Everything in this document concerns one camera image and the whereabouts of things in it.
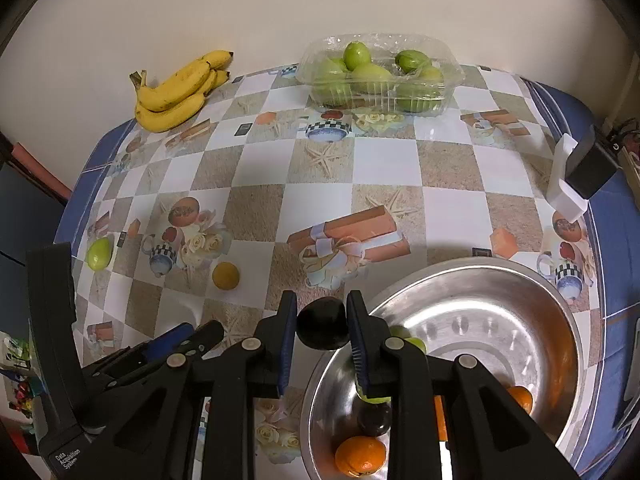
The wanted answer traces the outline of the green mango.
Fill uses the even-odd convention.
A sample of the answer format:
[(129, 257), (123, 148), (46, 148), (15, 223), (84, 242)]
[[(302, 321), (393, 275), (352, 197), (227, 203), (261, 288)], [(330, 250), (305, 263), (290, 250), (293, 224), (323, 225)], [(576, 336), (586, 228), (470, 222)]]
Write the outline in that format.
[(86, 252), (86, 263), (93, 271), (104, 270), (111, 262), (113, 245), (109, 237), (95, 240)]
[[(427, 346), (426, 343), (417, 336), (412, 336), (408, 330), (401, 325), (393, 325), (390, 326), (390, 336), (395, 339), (400, 339), (404, 345), (400, 349), (392, 350), (388, 348), (388, 344), (385, 345), (385, 348), (389, 352), (394, 352), (395, 361), (394, 363), (397, 365), (398, 371), (395, 373), (395, 377), (400, 377), (401, 367), (404, 365), (404, 359), (408, 356), (408, 348), (411, 346), (418, 348), (422, 354), (425, 356), (427, 354)], [(392, 402), (392, 398), (390, 396), (366, 396), (359, 385), (358, 379), (355, 379), (356, 384), (356, 393), (358, 398), (366, 402), (367, 404), (372, 405), (380, 405), (380, 404), (390, 404)]]

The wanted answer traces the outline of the dark plum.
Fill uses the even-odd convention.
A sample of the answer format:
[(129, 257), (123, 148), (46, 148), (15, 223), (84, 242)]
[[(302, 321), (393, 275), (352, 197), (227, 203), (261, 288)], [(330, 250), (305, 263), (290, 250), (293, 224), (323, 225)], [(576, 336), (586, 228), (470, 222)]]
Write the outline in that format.
[(322, 297), (298, 312), (296, 334), (306, 347), (333, 351), (349, 343), (346, 309), (342, 300)]

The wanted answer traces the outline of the brown longan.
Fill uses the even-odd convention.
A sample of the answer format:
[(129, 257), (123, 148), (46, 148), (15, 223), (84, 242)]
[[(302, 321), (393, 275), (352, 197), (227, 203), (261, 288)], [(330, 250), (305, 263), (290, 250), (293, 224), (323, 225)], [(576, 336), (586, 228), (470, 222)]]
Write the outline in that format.
[(239, 285), (240, 270), (231, 262), (221, 261), (213, 270), (214, 285), (221, 290), (232, 290)]

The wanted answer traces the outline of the orange tangerine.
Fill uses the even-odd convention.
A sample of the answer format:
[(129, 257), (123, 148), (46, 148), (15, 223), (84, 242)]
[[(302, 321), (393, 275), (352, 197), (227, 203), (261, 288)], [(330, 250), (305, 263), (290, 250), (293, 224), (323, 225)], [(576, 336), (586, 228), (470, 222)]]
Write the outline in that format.
[(533, 395), (527, 388), (524, 386), (512, 386), (507, 388), (506, 391), (527, 414), (533, 411)]
[(340, 444), (334, 454), (336, 468), (347, 477), (374, 474), (386, 462), (386, 446), (374, 437), (351, 437)]
[(437, 422), (437, 433), (440, 442), (448, 441), (444, 404), (442, 404), (441, 396), (434, 396), (435, 414)]

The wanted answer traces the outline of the clear box of green fruits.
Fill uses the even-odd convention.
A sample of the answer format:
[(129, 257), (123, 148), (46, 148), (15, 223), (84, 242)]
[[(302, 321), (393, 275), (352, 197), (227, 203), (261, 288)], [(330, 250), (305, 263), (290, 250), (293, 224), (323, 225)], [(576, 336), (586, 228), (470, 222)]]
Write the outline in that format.
[(318, 107), (442, 114), (465, 73), (442, 41), (417, 34), (351, 34), (312, 42), (296, 68)]

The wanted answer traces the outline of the checkered plastic tablecloth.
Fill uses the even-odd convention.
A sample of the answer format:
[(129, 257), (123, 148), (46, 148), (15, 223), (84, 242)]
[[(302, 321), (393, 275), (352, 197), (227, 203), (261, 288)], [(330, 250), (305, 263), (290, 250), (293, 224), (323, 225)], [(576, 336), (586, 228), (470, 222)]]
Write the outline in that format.
[[(73, 245), (80, 362), (210, 318), (234, 344), (285, 289), (300, 302), (319, 295), (288, 247), (291, 234), (382, 206), (410, 252), (364, 266), (340, 295), (374, 297), (424, 266), (482, 249), (544, 272), (558, 255), (582, 259), (584, 287), (570, 308), (586, 396), (563, 445), (588, 479), (620, 468), (631, 430), (616, 426), (639, 321), (634, 196), (616, 174), (584, 220), (562, 220), (544, 197), (555, 137), (584, 134), (590, 110), (502, 70), (464, 72), (436, 117), (318, 113), (286, 66), (228, 82), (170, 133), (134, 120), (108, 132), (56, 234)], [(101, 237), (113, 255), (96, 272), (86, 252)], [(240, 270), (235, 289), (214, 285), (221, 261)]]

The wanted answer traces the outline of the steel bowl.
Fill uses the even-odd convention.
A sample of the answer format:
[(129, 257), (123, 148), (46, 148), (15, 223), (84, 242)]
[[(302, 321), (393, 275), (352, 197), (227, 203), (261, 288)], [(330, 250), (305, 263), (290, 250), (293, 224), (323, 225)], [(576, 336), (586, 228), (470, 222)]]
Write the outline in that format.
[[(560, 293), (527, 266), (454, 259), (413, 273), (371, 301), (370, 315), (404, 326), (411, 346), (382, 435), (380, 479), (573, 479), (560, 448), (582, 396), (582, 343)], [(324, 356), (307, 387), (302, 454), (314, 479), (336, 479), (334, 454), (361, 434), (350, 341)], [(506, 391), (533, 395), (527, 414)], [(434, 396), (448, 434), (440, 442)]]

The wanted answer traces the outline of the yellow banana bunch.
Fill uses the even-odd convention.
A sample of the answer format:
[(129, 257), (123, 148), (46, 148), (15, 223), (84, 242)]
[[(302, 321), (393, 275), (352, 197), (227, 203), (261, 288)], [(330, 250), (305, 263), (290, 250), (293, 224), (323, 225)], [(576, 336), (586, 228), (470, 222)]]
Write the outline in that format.
[(228, 81), (227, 68), (233, 58), (232, 51), (210, 51), (156, 87), (148, 85), (145, 70), (131, 73), (137, 123), (149, 132), (162, 133), (187, 122), (198, 114), (208, 96)]

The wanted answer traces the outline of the smartphone on white stand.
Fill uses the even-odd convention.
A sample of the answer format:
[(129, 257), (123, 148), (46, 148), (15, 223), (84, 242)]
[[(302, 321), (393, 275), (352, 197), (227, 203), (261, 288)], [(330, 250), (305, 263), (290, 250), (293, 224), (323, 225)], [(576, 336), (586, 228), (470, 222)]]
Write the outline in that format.
[(640, 380), (640, 321), (637, 321), (634, 329), (634, 346), (630, 362), (629, 374), (627, 377), (626, 389), (623, 400), (626, 402), (625, 411), (617, 423), (616, 429), (631, 425), (639, 416), (639, 380)]

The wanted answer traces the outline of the black charger on white dock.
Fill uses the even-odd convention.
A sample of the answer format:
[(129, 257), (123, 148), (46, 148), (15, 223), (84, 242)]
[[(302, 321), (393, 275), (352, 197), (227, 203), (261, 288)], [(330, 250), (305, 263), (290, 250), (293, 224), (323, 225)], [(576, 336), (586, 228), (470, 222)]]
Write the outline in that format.
[(568, 222), (577, 221), (588, 209), (590, 198), (620, 168), (617, 154), (622, 142), (591, 126), (576, 140), (563, 133), (555, 145), (546, 192), (549, 205)]

